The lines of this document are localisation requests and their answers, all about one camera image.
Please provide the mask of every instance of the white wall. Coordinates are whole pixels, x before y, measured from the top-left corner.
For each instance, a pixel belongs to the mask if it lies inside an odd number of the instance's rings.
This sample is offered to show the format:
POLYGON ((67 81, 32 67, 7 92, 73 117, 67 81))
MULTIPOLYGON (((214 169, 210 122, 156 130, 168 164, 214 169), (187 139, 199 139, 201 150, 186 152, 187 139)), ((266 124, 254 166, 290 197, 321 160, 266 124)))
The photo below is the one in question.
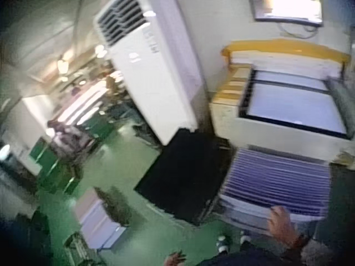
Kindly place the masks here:
MULTIPOLYGON (((221 50, 233 40, 285 38, 276 23, 254 22, 249 0, 178 0, 209 91, 226 78, 221 50)), ((349 52, 349 26, 355 10, 351 0, 323 0, 324 27, 306 41, 349 52)), ((307 35, 301 25, 284 24, 296 34, 307 35)))
POLYGON ((22 101, 41 127, 46 130, 47 121, 52 118, 54 110, 54 105, 49 96, 42 94, 22 98, 22 101))
POLYGON ((23 151, 30 151, 41 136, 45 136, 45 129, 28 110, 23 100, 10 111, 3 127, 6 130, 5 136, 9 136, 9 143, 23 151))

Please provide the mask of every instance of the white air conditioner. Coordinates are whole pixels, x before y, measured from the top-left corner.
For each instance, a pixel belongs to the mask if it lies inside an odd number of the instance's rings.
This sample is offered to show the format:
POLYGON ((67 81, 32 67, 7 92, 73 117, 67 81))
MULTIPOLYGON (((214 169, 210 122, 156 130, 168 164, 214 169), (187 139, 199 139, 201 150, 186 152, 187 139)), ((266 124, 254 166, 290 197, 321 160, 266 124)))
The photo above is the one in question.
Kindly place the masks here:
POLYGON ((94 24, 163 145, 206 122, 204 80, 176 0, 112 0, 94 24))

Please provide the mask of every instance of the air conditioner vent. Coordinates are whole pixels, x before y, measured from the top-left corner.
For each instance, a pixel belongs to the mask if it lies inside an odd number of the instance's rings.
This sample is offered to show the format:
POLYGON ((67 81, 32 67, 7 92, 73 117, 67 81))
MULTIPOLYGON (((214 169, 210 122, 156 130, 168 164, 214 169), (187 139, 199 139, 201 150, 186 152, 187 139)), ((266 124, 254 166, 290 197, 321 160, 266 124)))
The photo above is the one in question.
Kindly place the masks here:
POLYGON ((98 20, 101 32, 109 46, 146 22, 138 0, 117 0, 98 20))

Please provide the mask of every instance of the person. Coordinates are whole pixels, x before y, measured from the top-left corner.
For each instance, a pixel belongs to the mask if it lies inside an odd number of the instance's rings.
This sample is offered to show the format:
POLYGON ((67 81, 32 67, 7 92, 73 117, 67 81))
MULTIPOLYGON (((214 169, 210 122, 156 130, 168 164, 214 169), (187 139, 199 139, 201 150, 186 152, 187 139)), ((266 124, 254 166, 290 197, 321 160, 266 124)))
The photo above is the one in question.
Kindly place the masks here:
MULTIPOLYGON (((198 266, 296 266, 303 265, 301 252, 309 243, 310 237, 298 234, 291 223, 290 214, 284 207, 275 206, 271 208, 271 217, 268 220, 270 234, 278 241, 285 244, 288 248, 280 256, 257 248, 251 244, 251 238, 244 233, 241 237, 240 252, 229 254, 229 244, 227 238, 218 238, 217 247, 219 254, 214 258, 205 260, 198 266)), ((323 247, 323 251, 316 252, 318 255, 329 254, 329 250, 323 247)), ((180 266, 186 260, 182 251, 175 252, 167 257, 164 266, 180 266)))

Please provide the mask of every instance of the shoe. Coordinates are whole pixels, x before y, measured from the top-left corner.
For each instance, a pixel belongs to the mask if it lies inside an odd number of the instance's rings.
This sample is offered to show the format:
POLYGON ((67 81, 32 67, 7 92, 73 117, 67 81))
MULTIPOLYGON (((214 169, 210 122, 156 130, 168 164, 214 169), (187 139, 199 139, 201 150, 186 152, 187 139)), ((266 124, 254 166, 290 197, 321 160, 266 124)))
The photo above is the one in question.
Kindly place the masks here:
POLYGON ((250 237, 249 231, 241 231, 240 232, 240 245, 242 245, 245 241, 251 242, 251 237, 250 237))
POLYGON ((219 236, 216 243, 218 253, 228 253, 229 252, 229 242, 226 236, 219 236))

